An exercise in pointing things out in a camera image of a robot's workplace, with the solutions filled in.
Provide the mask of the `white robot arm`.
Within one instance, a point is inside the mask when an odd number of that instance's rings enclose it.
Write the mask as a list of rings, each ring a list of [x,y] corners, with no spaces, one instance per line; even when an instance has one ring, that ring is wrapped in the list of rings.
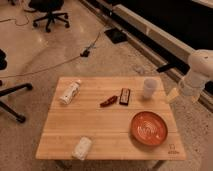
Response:
[[[205,84],[213,81],[213,50],[195,50],[188,57],[189,71],[178,82],[166,97],[168,102],[183,96],[196,102]]]

